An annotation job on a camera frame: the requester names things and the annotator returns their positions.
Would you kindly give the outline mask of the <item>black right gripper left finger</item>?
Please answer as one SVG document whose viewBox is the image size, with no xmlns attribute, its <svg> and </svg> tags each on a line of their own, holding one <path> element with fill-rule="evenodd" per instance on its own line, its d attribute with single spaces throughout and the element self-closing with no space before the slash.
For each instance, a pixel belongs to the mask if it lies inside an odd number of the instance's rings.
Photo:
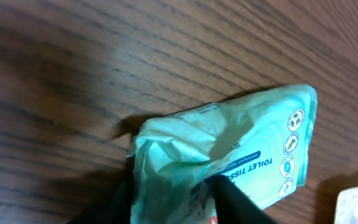
<svg viewBox="0 0 358 224">
<path fill-rule="evenodd" d="M 134 199 L 134 161 L 113 173 L 111 186 L 67 224 L 130 224 Z"/>
</svg>

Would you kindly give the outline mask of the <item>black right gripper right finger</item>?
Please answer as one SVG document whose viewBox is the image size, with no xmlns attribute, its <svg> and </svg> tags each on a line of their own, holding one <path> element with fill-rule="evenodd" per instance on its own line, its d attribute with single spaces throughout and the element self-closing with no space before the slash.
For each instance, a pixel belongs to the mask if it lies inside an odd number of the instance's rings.
<svg viewBox="0 0 358 224">
<path fill-rule="evenodd" d="M 224 175 L 214 178 L 213 197 L 219 224 L 276 224 Z"/>
</svg>

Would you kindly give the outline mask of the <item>green toilet tissue wipes pack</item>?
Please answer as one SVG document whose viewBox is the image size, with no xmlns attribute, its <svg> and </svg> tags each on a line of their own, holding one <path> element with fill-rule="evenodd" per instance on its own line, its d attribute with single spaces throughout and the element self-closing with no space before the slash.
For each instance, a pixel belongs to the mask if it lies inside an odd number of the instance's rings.
<svg viewBox="0 0 358 224">
<path fill-rule="evenodd" d="M 308 170 L 318 97 L 287 85 L 152 118 L 134 138 L 132 223 L 216 222 L 212 180 L 225 176 L 260 209 Z"/>
</svg>

